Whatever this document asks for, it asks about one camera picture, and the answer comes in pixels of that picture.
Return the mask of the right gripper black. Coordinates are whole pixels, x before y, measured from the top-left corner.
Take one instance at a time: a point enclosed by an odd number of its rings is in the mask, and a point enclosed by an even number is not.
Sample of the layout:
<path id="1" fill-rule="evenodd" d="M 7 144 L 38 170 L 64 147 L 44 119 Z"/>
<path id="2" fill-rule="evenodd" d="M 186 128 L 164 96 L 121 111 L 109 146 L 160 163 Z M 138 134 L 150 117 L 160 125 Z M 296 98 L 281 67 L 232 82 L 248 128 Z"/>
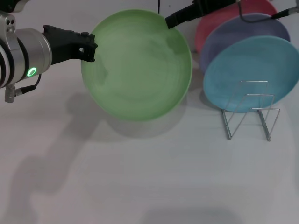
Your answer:
<path id="1" fill-rule="evenodd" d="M 236 0 L 193 0 L 192 3 L 165 18 L 168 29 L 235 4 Z"/>

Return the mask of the left gripper silver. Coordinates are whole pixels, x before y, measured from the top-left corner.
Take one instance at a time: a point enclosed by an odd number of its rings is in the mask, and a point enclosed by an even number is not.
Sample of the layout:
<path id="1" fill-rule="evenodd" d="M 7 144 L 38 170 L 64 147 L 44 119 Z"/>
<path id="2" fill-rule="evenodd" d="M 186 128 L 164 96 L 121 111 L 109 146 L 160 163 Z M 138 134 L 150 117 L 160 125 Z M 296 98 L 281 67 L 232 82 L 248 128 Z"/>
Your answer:
<path id="1" fill-rule="evenodd" d="M 95 35 L 77 33 L 50 25 L 43 26 L 43 33 L 33 29 L 18 29 L 17 49 L 12 51 L 14 76 L 12 83 L 44 73 L 50 65 L 71 59 L 94 62 Z"/>

